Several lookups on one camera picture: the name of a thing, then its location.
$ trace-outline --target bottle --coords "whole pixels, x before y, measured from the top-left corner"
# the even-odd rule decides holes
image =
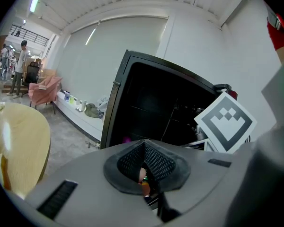
[[[80,100],[77,98],[76,101],[76,110],[78,110],[80,112]]]
[[[71,93],[67,92],[67,96],[66,96],[66,101],[69,102],[70,101],[70,97],[71,97]]]
[[[81,101],[81,112],[85,111],[86,101]]]
[[[73,104],[75,102],[75,98],[74,98],[74,96],[71,96],[70,97],[70,104]]]

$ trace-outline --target gray concrete floor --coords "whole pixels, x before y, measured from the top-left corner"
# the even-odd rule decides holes
[[[13,99],[1,93],[3,84],[8,80],[10,80],[9,74],[3,78],[0,77],[0,102],[13,102],[29,106],[28,94],[24,95],[23,98]],[[46,175],[54,173],[61,166],[77,157],[98,150],[95,147],[96,143],[72,126],[58,110],[54,114],[51,104],[38,105],[37,110],[44,115],[51,128],[51,150],[45,169]],[[90,148],[88,148],[86,142],[91,143]]]

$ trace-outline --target person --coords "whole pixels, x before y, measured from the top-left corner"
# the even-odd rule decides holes
[[[20,35],[20,29],[16,32],[15,36],[19,37],[19,35]]]
[[[6,65],[6,60],[8,58],[8,50],[6,48],[6,45],[3,45],[3,49],[1,50],[1,63],[2,63],[2,74],[4,73],[7,65]]]
[[[16,64],[17,64],[17,60],[16,60],[16,57],[13,55],[13,58],[11,59],[11,72],[15,72],[15,68],[16,68]]]
[[[11,67],[11,59],[13,58],[13,50],[10,49],[9,50],[9,55],[8,55],[8,59],[7,59],[7,67],[8,67],[8,70],[10,70],[10,67]]]
[[[12,96],[13,95],[13,91],[15,88],[15,84],[17,83],[17,91],[16,91],[16,95],[13,96],[13,98],[17,98],[20,96],[20,88],[21,88],[21,78],[22,78],[22,73],[23,73],[23,65],[25,64],[25,61],[27,59],[27,41],[24,40],[21,43],[21,53],[19,56],[19,60],[18,63],[16,65],[16,69],[15,69],[15,75],[13,78],[13,83],[11,86],[10,91],[7,93],[7,96]]]

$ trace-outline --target orange object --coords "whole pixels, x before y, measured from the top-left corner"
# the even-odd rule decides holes
[[[8,160],[2,155],[1,158],[1,170],[3,175],[3,187],[7,190],[11,190],[9,175],[8,175]]]
[[[141,183],[141,186],[142,186],[143,196],[144,197],[148,196],[151,192],[151,187],[148,184],[148,182]]]

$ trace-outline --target pink armchair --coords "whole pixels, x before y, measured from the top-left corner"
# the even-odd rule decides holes
[[[47,77],[39,84],[30,83],[28,95],[31,101],[29,106],[33,103],[35,105],[35,109],[37,109],[37,105],[56,101],[57,86],[61,80],[62,78],[59,77]],[[46,90],[39,89],[40,85],[45,86]]]

